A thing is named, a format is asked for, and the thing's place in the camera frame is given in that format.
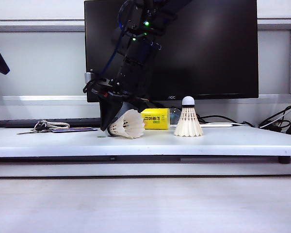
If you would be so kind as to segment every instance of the white desk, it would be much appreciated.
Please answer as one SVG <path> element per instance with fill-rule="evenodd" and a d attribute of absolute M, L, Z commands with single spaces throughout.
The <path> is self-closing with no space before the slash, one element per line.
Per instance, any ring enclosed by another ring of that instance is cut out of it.
<path fill-rule="evenodd" d="M 178 137 L 173 130 L 147 130 L 139 139 L 105 137 L 101 131 L 35 133 L 0 129 L 0 157 L 99 155 L 291 156 L 291 135 L 246 126 L 205 128 L 202 137 Z"/>
<path fill-rule="evenodd" d="M 237 126 L 205 128 L 202 137 L 177 137 L 173 130 L 146 131 L 140 139 L 104 137 L 103 132 L 36 133 L 0 129 L 0 159 L 68 156 L 165 156 L 161 161 L 0 163 L 0 176 L 269 175 L 291 174 L 271 156 L 291 156 L 291 135 Z M 270 156 L 200 158 L 200 156 Z M 169 159 L 168 156 L 180 156 Z"/>

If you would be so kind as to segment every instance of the computer monitor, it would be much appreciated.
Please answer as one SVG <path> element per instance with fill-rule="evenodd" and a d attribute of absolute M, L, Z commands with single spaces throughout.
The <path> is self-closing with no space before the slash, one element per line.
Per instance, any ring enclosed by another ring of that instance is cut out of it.
<path fill-rule="evenodd" d="M 118 11 L 124 0 L 85 1 L 86 70 L 100 72 L 110 58 Z M 157 37 L 149 98 L 181 100 L 257 98 L 256 0 L 192 0 Z M 117 54 L 106 76 L 115 77 Z"/>

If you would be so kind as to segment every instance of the shuttlecock cork base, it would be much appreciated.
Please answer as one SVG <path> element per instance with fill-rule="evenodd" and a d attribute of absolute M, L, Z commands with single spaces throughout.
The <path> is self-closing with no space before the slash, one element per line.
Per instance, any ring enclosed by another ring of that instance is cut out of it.
<path fill-rule="evenodd" d="M 182 111 L 174 135 L 194 137 L 203 134 L 195 112 L 195 101 L 191 96 L 186 96 L 182 100 Z"/>
<path fill-rule="evenodd" d="M 112 123 L 108 132 L 127 138 L 139 138 L 144 134 L 145 124 L 138 111 L 130 109 L 126 111 L 116 122 Z"/>

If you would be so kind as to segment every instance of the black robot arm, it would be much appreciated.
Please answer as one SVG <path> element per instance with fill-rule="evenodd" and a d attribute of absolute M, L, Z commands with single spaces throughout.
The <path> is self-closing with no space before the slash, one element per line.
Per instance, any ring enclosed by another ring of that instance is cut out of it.
<path fill-rule="evenodd" d="M 147 91 L 151 84 L 155 56 L 161 45 L 156 36 L 163 36 L 167 26 L 177 19 L 176 13 L 191 0 L 127 0 L 119 10 L 119 27 L 114 32 L 115 50 L 100 73 L 90 72 L 84 93 L 87 101 L 100 103 L 101 129 L 114 121 L 123 103 L 130 103 L 139 111 L 146 107 Z M 108 79 L 105 70 L 114 55 L 123 55 L 123 63 L 116 77 Z"/>

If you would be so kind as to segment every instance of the tipped-over shuttlecock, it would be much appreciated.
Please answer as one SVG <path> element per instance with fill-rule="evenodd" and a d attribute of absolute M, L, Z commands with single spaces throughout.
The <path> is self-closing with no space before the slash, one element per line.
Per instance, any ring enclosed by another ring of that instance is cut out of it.
<path fill-rule="evenodd" d="M 195 102 L 191 96 L 186 96 L 183 98 L 182 111 L 174 135 L 181 137 L 203 135 L 203 130 L 199 125 L 194 107 Z"/>
<path fill-rule="evenodd" d="M 119 135 L 128 138 L 139 138 L 144 134 L 145 124 L 138 111 L 130 109 L 126 111 L 116 122 L 109 126 L 111 135 Z"/>

